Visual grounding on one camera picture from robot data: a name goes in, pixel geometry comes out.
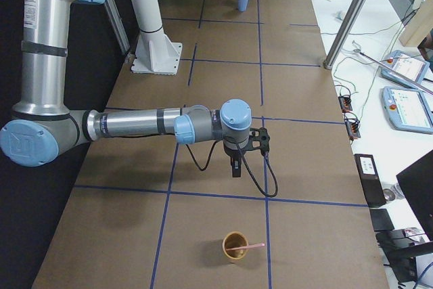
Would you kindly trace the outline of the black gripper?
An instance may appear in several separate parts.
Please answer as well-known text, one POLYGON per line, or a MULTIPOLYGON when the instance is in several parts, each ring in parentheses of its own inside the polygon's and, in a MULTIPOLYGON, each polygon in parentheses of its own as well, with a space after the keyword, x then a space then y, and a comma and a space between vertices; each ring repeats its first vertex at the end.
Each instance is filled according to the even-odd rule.
POLYGON ((242 156, 246 153, 244 149, 238 149, 234 143, 223 141, 225 153, 230 157, 232 177, 241 177, 242 156))

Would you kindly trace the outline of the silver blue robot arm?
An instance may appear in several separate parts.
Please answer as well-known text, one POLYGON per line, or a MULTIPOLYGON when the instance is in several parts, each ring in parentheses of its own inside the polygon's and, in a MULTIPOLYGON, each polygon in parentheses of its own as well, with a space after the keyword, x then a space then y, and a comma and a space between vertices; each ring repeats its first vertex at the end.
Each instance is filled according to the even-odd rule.
POLYGON ((177 143, 223 142, 234 177, 246 165, 252 143, 249 105, 240 99, 218 110, 195 105, 98 112, 64 105, 70 6, 105 0, 24 0, 22 94, 12 120, 1 129, 1 149, 22 166, 41 166, 60 154, 101 138, 173 135, 177 143))

